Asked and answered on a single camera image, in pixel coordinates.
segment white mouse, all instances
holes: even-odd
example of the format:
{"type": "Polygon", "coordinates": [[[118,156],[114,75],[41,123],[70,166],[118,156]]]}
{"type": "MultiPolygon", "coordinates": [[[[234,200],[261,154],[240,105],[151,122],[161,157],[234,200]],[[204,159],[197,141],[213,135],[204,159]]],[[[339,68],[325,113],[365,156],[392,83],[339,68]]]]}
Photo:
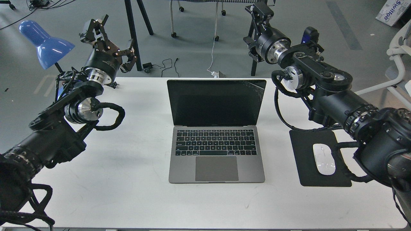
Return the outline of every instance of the white mouse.
{"type": "Polygon", "coordinates": [[[331,149],[323,143],[315,143],[312,146],[314,159],[318,172],[323,175],[332,175],[335,173],[335,161],[331,155],[331,149]]]}

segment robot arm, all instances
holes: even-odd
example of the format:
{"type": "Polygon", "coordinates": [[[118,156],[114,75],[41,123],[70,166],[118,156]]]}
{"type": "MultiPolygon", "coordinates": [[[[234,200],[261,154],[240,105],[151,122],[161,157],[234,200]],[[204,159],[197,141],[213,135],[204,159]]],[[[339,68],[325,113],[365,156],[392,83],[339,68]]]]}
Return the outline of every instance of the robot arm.
{"type": "Polygon", "coordinates": [[[52,188],[32,184],[31,179],[43,167],[53,168],[83,152],[86,148],[84,139],[93,129],[112,130],[121,124],[124,109],[113,103],[100,103],[95,97],[103,93],[104,84],[114,83],[119,68],[124,72],[130,71],[137,57],[131,47],[120,51],[108,40],[104,31],[107,18],[106,15],[103,21],[91,20],[87,32],[80,34],[82,42],[93,45],[85,67],[80,72],[72,68],[72,71],[58,76],[58,80],[63,81],[58,100],[29,124],[33,130],[29,137],[0,155],[0,225],[5,222],[25,225],[34,219],[42,219],[52,227],[54,221],[44,212],[52,188]],[[95,39],[95,34],[103,36],[95,39]],[[122,56],[128,57],[124,64],[122,56]],[[97,126],[103,108],[118,112],[113,125],[97,126]],[[84,126],[74,131],[66,120],[84,126]],[[46,191],[41,202],[37,201],[34,189],[46,191]],[[27,202],[34,213],[19,212],[27,202]]]}
{"type": "Polygon", "coordinates": [[[300,44],[270,26],[272,10],[262,2],[246,7],[252,16],[249,36],[244,38],[255,62],[278,63],[272,80],[282,93],[301,98],[309,109],[308,119],[324,127],[339,124],[356,142],[334,148],[358,147],[354,159],[367,174],[354,181],[379,183],[395,189],[405,211],[411,208],[411,112],[377,107],[350,91],[352,76],[323,61],[317,30],[308,27],[300,44]],[[295,92],[289,92],[281,83],[295,92]]]}

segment blue lamp shade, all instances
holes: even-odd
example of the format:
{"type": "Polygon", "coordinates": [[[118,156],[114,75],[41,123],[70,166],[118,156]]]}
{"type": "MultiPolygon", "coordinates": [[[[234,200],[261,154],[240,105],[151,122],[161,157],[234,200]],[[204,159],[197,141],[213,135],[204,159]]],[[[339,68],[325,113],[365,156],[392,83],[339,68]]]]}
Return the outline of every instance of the blue lamp shade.
{"type": "Polygon", "coordinates": [[[37,47],[37,57],[43,69],[54,65],[74,48],[72,43],[64,39],[50,37],[38,23],[32,20],[22,22],[19,30],[37,47]]]}

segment black mouse pad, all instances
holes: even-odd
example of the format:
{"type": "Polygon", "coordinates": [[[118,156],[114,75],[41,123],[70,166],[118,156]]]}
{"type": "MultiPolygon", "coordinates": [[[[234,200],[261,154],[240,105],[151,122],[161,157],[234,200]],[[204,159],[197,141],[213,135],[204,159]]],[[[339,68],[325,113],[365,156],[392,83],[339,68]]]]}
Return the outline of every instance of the black mouse pad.
{"type": "Polygon", "coordinates": [[[299,132],[291,130],[290,138],[302,186],[351,187],[351,180],[339,170],[340,166],[337,163],[335,173],[329,176],[319,173],[317,169],[312,146],[315,143],[323,143],[332,149],[337,143],[332,131],[299,132]]]}

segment laptop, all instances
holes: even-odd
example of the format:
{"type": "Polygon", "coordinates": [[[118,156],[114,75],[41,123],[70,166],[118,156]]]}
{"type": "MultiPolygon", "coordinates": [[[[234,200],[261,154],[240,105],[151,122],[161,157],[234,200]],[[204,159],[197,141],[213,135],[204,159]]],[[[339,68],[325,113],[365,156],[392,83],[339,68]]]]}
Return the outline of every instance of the laptop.
{"type": "Polygon", "coordinates": [[[265,181],[257,119],[265,80],[168,80],[170,183],[265,181]]]}

